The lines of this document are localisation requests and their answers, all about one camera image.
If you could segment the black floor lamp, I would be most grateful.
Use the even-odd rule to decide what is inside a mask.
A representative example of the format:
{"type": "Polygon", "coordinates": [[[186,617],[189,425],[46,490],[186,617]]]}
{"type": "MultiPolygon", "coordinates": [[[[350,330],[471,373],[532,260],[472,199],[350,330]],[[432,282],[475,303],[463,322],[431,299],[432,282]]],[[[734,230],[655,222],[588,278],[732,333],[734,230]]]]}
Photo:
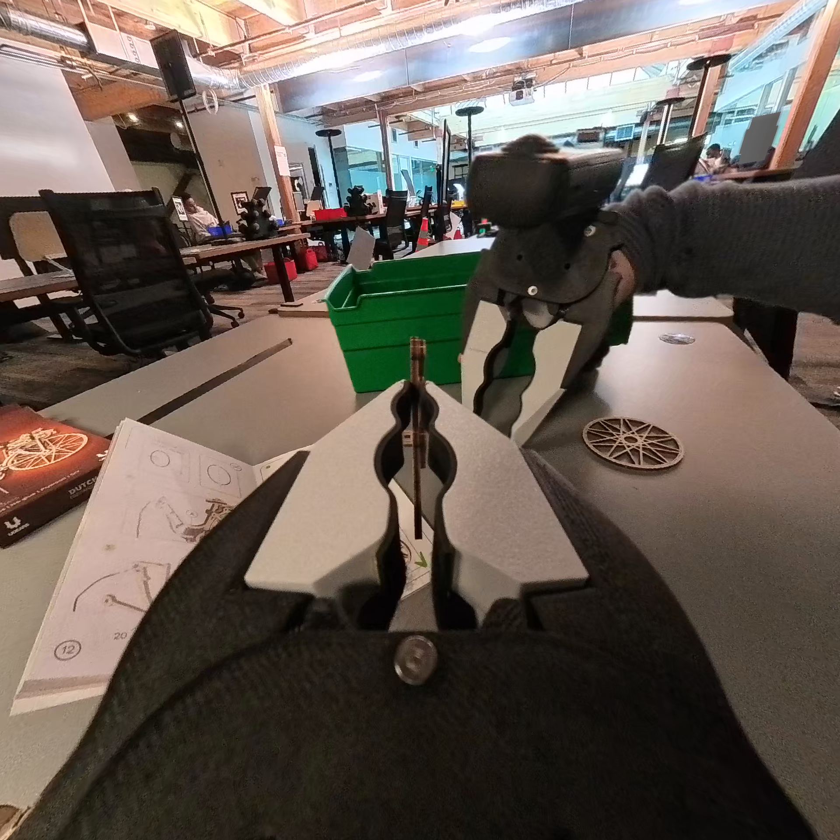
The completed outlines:
{"type": "Polygon", "coordinates": [[[656,109],[659,111],[659,128],[655,146],[659,147],[667,141],[669,125],[675,108],[685,101],[684,97],[673,96],[656,102],[656,109]]]}
{"type": "Polygon", "coordinates": [[[714,56],[705,56],[693,59],[687,66],[686,71],[699,72],[700,81],[696,92],[696,102],[689,124],[688,136],[691,140],[701,136],[706,131],[707,121],[711,113],[711,107],[715,100],[718,83],[721,73],[725,71],[732,54],[721,53],[714,56]]]}
{"type": "Polygon", "coordinates": [[[336,193],[336,206],[342,207],[343,206],[343,199],[342,199],[342,191],[341,191],[341,184],[339,178],[339,169],[338,169],[338,162],[336,158],[336,144],[335,139],[340,137],[341,130],[336,128],[322,128],[316,131],[316,135],[319,138],[326,139],[329,145],[329,155],[332,165],[332,176],[333,176],[333,185],[336,193]]]}
{"type": "Polygon", "coordinates": [[[467,155],[467,168],[471,166],[474,156],[473,122],[474,119],[482,114],[484,110],[484,107],[477,103],[468,103],[455,110],[456,118],[463,122],[466,127],[465,148],[467,155]]]}

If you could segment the black mesh office chair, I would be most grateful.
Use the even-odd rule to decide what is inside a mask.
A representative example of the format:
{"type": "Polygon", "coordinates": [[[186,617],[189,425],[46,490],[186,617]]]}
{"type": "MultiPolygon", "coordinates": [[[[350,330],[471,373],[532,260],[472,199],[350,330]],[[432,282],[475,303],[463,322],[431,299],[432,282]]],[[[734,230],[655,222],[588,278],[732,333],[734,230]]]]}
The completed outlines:
{"type": "Polygon", "coordinates": [[[182,257],[161,192],[39,190],[86,317],[77,335],[104,356],[159,360],[209,340],[214,315],[182,257]]]}

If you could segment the long brown desk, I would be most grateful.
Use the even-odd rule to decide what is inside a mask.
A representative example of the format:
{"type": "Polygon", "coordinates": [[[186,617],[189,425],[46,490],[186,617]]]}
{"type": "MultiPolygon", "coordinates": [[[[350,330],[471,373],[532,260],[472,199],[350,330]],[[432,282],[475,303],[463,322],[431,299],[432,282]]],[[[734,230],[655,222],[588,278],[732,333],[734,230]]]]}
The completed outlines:
{"type": "Polygon", "coordinates": [[[212,263],[222,260],[225,257],[241,257],[247,253],[269,250],[276,267],[277,278],[282,291],[284,302],[293,303],[295,298],[291,288],[283,248],[294,249],[297,253],[308,242],[308,237],[299,229],[286,229],[284,233],[273,238],[259,241],[238,241],[225,240],[222,244],[204,244],[187,248],[181,248],[180,253],[184,260],[191,259],[197,265],[212,263]]]}

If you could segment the large green plastic bin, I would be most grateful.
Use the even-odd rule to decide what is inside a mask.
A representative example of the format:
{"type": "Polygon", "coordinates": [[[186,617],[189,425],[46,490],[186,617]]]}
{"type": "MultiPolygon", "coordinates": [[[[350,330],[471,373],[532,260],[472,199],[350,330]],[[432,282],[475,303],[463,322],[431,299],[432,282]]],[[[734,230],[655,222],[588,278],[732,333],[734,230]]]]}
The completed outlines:
{"type": "Polygon", "coordinates": [[[426,342],[426,376],[460,383],[468,283],[496,246],[471,254],[385,260],[346,267],[325,300],[353,390],[381,392],[410,375],[411,338],[426,342]]]}

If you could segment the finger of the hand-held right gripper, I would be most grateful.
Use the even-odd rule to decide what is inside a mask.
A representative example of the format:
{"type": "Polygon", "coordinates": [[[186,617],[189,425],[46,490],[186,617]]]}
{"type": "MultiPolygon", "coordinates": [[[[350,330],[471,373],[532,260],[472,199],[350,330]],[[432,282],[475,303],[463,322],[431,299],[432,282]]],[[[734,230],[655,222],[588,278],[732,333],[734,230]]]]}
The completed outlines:
{"type": "Polygon", "coordinates": [[[529,374],[529,327],[519,298],[502,296],[499,303],[465,290],[459,369],[461,402],[478,416],[492,382],[529,374]]]}
{"type": "Polygon", "coordinates": [[[523,316],[537,332],[532,345],[534,374],[521,393],[521,410],[511,426],[511,438],[518,445],[529,441],[578,375],[603,356],[618,285],[602,282],[566,307],[523,304],[523,316]]]}

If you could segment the wooden model bicycle frame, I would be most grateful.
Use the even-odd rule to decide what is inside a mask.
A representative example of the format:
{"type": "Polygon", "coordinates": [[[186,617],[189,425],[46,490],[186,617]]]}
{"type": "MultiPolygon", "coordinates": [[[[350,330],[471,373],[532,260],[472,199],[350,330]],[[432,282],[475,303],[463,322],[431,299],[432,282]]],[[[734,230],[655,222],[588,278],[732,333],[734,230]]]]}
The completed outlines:
{"type": "Polygon", "coordinates": [[[413,472],[413,527],[414,537],[423,537],[423,472],[427,464],[427,418],[424,413],[423,396],[425,387],[426,342],[412,337],[410,350],[410,382],[412,384],[411,408],[411,450],[413,472]]]}

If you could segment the white instruction booklet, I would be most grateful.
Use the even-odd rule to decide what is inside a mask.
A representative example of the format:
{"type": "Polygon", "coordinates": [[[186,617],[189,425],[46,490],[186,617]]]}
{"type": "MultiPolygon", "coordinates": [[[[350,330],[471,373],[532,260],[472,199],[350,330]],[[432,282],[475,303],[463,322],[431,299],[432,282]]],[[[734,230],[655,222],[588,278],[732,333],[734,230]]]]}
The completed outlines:
{"type": "MultiPolygon", "coordinates": [[[[248,465],[125,419],[80,520],[51,597],[11,716],[101,697],[129,641],[195,549],[224,525],[246,549],[245,574],[296,478],[294,449],[248,465]]],[[[401,542],[407,494],[391,484],[401,542]]],[[[417,588],[406,567],[405,592],[417,588]]],[[[360,627],[390,628],[400,599],[358,588],[337,600],[360,627]]]]}

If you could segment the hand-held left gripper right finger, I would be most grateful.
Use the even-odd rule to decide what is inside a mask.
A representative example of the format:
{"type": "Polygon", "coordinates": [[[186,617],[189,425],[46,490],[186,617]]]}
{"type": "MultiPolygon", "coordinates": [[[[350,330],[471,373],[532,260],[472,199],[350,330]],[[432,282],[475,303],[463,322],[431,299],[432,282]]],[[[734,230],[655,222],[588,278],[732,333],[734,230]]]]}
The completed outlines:
{"type": "Polygon", "coordinates": [[[522,449],[428,383],[420,402],[433,489],[437,625],[480,625],[492,606],[579,590],[589,575],[522,449]]]}

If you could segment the person's right forearm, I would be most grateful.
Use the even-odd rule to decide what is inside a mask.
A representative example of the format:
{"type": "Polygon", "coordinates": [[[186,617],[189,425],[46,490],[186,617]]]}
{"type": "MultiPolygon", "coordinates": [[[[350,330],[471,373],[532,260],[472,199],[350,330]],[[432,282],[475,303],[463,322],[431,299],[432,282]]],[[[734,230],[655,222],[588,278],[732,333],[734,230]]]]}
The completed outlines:
{"type": "Polygon", "coordinates": [[[726,295],[838,320],[838,175],[653,186],[610,211],[635,291],[726,295]]]}

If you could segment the black speaker on stand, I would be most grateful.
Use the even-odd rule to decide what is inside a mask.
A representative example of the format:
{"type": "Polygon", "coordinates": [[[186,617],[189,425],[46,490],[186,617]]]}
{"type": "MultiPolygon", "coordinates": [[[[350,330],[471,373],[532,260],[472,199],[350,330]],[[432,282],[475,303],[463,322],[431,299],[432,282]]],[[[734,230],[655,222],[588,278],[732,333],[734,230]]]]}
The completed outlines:
{"type": "Polygon", "coordinates": [[[205,166],[199,144],[196,141],[193,127],[187,112],[186,100],[195,97],[196,85],[194,83],[192,72],[188,66],[187,55],[182,42],[182,37],[176,31],[169,30],[161,35],[153,37],[150,41],[150,45],[161,73],[161,78],[163,80],[168,99],[171,102],[176,102],[182,115],[185,131],[196,157],[199,172],[203,178],[206,192],[213,207],[214,215],[219,221],[222,221],[224,215],[217,204],[213,185],[207,172],[207,168],[205,166]]]}

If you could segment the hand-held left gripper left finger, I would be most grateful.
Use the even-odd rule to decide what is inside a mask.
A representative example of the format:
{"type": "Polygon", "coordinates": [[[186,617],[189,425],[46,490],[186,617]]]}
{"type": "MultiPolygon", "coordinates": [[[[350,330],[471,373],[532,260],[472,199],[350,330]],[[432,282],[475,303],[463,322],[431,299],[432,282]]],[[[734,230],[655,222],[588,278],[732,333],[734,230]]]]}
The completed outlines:
{"type": "Polygon", "coordinates": [[[399,381],[310,446],[246,574],[248,586],[336,599],[406,583],[391,484],[405,463],[413,387],[399,381]]]}

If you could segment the person's right hand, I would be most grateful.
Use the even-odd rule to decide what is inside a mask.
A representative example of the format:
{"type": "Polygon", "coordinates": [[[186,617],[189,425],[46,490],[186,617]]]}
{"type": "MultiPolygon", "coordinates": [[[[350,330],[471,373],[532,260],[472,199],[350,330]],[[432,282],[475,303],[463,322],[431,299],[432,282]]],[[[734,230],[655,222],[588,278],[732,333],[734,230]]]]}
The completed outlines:
{"type": "Polygon", "coordinates": [[[635,269],[627,255],[621,249],[616,249],[610,256],[609,271],[617,277],[614,295],[614,307],[617,308],[635,293],[635,269]]]}

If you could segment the round wooden spoked wheel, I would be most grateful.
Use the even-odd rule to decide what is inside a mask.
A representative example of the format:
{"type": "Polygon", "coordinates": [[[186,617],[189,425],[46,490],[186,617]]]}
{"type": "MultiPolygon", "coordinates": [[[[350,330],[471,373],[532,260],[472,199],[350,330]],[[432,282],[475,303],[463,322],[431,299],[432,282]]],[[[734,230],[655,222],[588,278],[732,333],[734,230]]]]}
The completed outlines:
{"type": "Polygon", "coordinates": [[[581,435],[593,455],[624,469],[671,469],[685,456],[684,446],[677,437],[642,419],[599,417],[585,425],[581,435]]]}

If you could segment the brown model kit box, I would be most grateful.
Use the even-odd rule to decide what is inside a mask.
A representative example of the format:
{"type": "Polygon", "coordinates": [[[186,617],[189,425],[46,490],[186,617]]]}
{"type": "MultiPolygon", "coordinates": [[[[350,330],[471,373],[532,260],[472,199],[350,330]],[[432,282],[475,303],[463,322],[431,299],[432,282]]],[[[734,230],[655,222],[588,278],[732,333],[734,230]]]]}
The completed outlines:
{"type": "Polygon", "coordinates": [[[111,442],[26,406],[1,408],[1,547],[89,498],[111,442]]]}

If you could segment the brown wooden desk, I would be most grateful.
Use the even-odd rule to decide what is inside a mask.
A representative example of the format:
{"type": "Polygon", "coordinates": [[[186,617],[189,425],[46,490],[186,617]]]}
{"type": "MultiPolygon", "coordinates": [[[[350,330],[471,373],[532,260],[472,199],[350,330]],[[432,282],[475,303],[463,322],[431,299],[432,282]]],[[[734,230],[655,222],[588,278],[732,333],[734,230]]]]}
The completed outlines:
{"type": "Polygon", "coordinates": [[[77,291],[77,281],[66,269],[2,279],[2,343],[28,338],[31,328],[25,325],[43,319],[50,321],[61,340],[80,342],[72,328],[81,305],[77,291]]]}

